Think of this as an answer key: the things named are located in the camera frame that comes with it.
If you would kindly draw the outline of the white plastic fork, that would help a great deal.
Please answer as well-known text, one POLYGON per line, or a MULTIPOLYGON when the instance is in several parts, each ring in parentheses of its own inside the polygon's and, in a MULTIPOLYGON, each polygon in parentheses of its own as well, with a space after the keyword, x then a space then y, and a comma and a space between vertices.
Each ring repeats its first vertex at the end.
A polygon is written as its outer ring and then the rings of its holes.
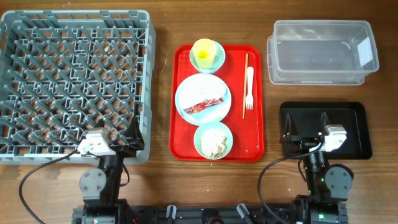
POLYGON ((247 95, 246 95, 246 109, 252 110, 254 104, 254 98, 252 95, 254 81, 254 69, 252 67, 248 67, 247 69, 247 95))

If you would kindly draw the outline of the wooden chopstick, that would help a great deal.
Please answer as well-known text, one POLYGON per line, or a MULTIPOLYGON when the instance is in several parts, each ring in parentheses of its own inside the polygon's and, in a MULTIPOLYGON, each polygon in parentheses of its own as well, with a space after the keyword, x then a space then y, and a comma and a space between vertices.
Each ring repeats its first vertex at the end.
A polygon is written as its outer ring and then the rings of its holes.
POLYGON ((245 119, 246 111, 246 88, 247 88, 247 69, 248 69, 248 53, 245 55, 245 68, 244 68, 244 87, 243 87, 243 119, 245 119))

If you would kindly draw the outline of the green bowl with food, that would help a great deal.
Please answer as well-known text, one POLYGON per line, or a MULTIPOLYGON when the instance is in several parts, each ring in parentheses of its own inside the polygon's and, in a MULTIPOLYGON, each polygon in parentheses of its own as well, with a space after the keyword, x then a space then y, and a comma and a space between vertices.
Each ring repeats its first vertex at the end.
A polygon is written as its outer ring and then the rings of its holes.
POLYGON ((218 160, 231 151, 233 135, 229 127, 221 122, 206 123, 195 131, 193 143, 203 158, 218 160))

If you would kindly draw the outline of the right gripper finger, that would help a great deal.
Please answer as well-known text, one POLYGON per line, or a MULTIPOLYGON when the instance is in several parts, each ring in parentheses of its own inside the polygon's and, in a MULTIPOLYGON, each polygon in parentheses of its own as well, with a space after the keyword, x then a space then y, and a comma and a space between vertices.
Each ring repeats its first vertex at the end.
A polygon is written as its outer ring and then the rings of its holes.
POLYGON ((282 130, 282 139, 290 139, 292 136, 292 119, 288 112, 285 116, 285 123, 282 130))
POLYGON ((330 120, 325 112, 321 114, 321 128, 324 136, 328 135, 327 126, 330 125, 330 120))

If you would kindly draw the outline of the red snack wrapper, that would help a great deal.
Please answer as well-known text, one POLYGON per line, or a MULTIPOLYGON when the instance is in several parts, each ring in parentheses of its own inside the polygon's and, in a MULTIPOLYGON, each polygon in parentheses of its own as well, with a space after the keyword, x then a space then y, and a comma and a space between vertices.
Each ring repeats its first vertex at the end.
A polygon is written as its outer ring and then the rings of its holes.
POLYGON ((213 98, 210 100, 203 100, 191 107, 185 108, 183 111, 186 112, 187 114, 195 114, 202 112, 203 110, 210 108, 212 106, 218 105, 220 103, 223 103, 224 100, 222 98, 213 98))

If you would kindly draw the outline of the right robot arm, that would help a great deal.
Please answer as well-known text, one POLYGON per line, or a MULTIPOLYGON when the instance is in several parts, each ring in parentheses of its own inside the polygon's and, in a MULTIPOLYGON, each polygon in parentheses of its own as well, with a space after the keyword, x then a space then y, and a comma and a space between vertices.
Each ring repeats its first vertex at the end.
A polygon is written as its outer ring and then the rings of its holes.
POLYGON ((346 205, 354 174, 343 164, 330 164, 327 153, 339 149, 347 131, 331 124, 321 114, 323 130, 316 136, 300 137, 292 115, 286 114, 280 142, 289 146, 288 159, 299 159, 304 170, 308 195, 298 195, 290 204, 288 218, 292 223, 348 223, 346 205))

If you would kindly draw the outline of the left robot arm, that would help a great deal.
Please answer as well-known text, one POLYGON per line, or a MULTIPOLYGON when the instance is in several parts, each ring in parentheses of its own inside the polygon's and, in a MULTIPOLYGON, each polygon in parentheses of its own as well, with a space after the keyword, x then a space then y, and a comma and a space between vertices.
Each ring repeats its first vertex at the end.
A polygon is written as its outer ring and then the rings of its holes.
POLYGON ((136 157, 144 150, 145 143, 139 129, 139 118, 134 117, 126 131, 125 145, 111 145, 104 121, 86 133, 79 143, 81 154, 90 154, 99 159, 97 168, 89 169, 80 178, 84 206, 74 209, 73 223, 139 223, 126 199, 119 198, 119 189, 124 186, 121 176, 126 172, 124 159, 136 157))

